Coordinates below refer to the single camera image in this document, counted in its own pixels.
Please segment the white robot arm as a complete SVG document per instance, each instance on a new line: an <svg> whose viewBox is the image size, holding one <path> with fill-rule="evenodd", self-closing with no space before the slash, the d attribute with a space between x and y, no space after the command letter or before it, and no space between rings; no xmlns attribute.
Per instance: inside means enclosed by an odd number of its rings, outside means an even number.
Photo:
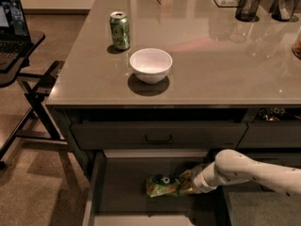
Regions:
<svg viewBox="0 0 301 226"><path fill-rule="evenodd" d="M234 150L219 152L214 162L204 169L192 169L192 187L197 193L248 181L288 197L301 196L301 169L255 161Z"/></svg>

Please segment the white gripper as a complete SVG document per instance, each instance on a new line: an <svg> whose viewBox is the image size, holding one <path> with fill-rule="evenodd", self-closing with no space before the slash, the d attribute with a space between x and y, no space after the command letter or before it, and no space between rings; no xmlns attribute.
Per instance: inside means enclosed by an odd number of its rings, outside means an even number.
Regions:
<svg viewBox="0 0 301 226"><path fill-rule="evenodd" d="M218 186L214 163L208 166L197 165L191 169L191 183L195 193L208 193Z"/></svg>

